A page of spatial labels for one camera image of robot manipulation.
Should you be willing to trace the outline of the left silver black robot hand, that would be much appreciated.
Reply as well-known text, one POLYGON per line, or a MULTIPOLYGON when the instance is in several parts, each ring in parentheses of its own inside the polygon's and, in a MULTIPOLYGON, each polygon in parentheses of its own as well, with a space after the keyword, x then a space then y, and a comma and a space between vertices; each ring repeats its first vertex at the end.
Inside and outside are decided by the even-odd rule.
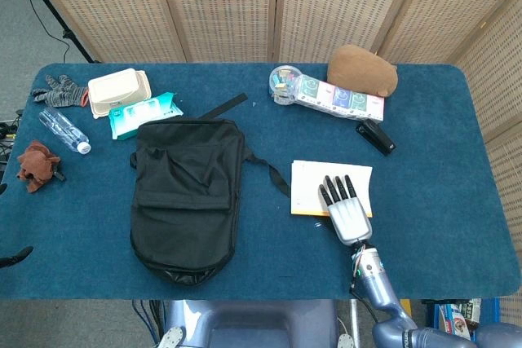
POLYGON ((0 268, 12 267, 17 263, 24 261, 32 252, 33 246, 27 246, 15 255, 0 258, 0 268))

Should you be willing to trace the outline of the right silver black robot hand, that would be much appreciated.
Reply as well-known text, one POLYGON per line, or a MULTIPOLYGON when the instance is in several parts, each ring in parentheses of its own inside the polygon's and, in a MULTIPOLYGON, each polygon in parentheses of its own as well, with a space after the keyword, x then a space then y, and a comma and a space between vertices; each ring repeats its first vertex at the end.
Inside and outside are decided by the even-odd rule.
POLYGON ((346 246, 369 240, 373 234, 369 218, 348 175, 326 175, 319 192, 339 240, 346 246))

